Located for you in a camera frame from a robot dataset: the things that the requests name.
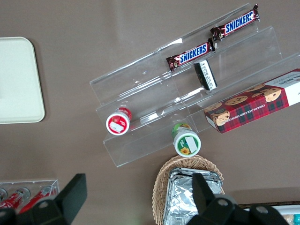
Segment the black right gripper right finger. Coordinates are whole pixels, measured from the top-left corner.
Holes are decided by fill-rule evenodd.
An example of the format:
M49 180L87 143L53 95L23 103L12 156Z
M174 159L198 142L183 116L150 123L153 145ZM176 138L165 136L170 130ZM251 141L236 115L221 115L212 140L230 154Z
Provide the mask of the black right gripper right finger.
M193 174L193 200L198 214L189 225L247 225L248 212L229 195L213 194L200 173Z

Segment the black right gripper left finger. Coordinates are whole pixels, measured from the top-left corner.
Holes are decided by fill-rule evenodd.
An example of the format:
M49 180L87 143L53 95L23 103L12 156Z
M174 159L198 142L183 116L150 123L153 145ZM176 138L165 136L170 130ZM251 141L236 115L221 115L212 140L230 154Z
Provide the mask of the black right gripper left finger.
M78 173L55 197L38 201L16 216L17 225L70 225L87 199L86 174Z

